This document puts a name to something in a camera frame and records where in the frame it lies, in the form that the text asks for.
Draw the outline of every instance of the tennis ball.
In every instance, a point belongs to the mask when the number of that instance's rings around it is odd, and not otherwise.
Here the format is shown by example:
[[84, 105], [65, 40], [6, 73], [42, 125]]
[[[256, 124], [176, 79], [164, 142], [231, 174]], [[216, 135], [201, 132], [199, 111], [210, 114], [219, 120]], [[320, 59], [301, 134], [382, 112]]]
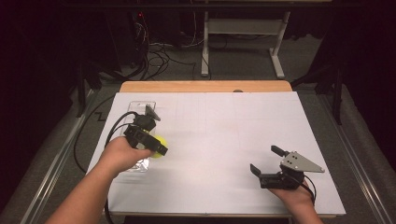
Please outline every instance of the tennis ball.
[[[160, 141], [160, 143], [161, 143], [163, 146], [167, 147], [166, 140], [165, 140], [163, 137], [161, 137], [161, 136], [159, 136], [159, 135], [155, 135], [154, 137], [155, 137], [158, 141]], [[160, 153], [155, 152], [155, 153], [151, 156], [151, 158], [160, 158], [161, 156], [162, 156], [162, 155], [161, 155]]]

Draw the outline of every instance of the human hand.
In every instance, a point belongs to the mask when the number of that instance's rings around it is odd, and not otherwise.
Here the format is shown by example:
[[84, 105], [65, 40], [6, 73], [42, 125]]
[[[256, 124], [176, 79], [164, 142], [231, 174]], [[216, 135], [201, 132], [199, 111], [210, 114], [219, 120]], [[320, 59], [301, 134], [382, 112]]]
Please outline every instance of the human hand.
[[274, 193], [282, 202], [286, 208], [290, 211], [292, 216], [296, 219], [297, 223], [322, 223], [315, 211], [314, 204], [312, 203], [311, 194], [304, 189], [299, 187], [297, 189], [269, 189]]
[[105, 167], [116, 177], [120, 172], [130, 169], [151, 154], [148, 149], [132, 148], [126, 138], [120, 136], [107, 144], [96, 166]]

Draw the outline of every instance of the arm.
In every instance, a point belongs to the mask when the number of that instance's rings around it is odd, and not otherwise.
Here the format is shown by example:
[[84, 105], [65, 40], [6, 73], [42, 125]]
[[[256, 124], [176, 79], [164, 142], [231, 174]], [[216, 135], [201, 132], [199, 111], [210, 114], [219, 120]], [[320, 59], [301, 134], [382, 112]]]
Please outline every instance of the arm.
[[311, 194], [303, 187], [296, 190], [269, 189], [290, 211], [294, 220], [299, 224], [322, 224], [311, 201]]
[[124, 137], [110, 141], [99, 162], [78, 183], [46, 223], [98, 223], [111, 182], [120, 172], [151, 155], [131, 148]]

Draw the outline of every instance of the small device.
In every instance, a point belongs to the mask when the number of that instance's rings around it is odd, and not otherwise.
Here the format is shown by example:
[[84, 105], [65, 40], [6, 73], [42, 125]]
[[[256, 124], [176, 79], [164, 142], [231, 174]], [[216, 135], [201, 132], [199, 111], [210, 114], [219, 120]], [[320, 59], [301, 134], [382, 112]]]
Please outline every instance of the small device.
[[136, 147], [140, 143], [145, 148], [164, 156], [168, 148], [161, 144], [160, 140], [149, 134], [156, 126], [155, 120], [160, 121], [161, 119], [151, 106], [146, 105], [145, 115], [134, 113], [134, 122], [128, 124], [124, 134], [131, 147]]
[[296, 151], [288, 152], [279, 147], [271, 146], [271, 150], [281, 157], [281, 171], [276, 174], [262, 174], [250, 164], [250, 171], [260, 180], [262, 189], [297, 189], [304, 182], [304, 172], [324, 173], [324, 169]]

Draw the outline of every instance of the dark background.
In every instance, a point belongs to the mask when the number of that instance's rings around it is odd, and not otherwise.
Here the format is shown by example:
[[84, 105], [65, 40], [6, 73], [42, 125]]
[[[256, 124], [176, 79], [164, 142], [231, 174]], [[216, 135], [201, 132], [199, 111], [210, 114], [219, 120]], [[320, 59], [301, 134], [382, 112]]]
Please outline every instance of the dark background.
[[[353, 12], [292, 13], [285, 33], [285, 38], [298, 39], [308, 34], [323, 38], [310, 71], [334, 57], [343, 65], [344, 82], [393, 168], [395, 8], [392, 2], [382, 1]], [[261, 18], [262, 14], [248, 16]], [[190, 35], [194, 32], [189, 25], [190, 13], [148, 12], [147, 17], [150, 31], [175, 46], [180, 44], [180, 31]], [[125, 20], [126, 14], [71, 12], [49, 0], [0, 1], [0, 172], [6, 180], [0, 195], [1, 209], [40, 145], [71, 106], [70, 92], [82, 78], [96, 76], [98, 69], [86, 68], [84, 62], [89, 59], [110, 70], [119, 70], [121, 64], [136, 60], [134, 41], [124, 38], [134, 37], [133, 32], [125, 31]], [[109, 21], [122, 21], [117, 23], [120, 29], [109, 26]], [[197, 14], [197, 21], [198, 31], [202, 31], [203, 13]], [[130, 51], [120, 53], [120, 46], [127, 46]], [[319, 80], [316, 77], [310, 82]], [[100, 88], [97, 82], [92, 85]]]

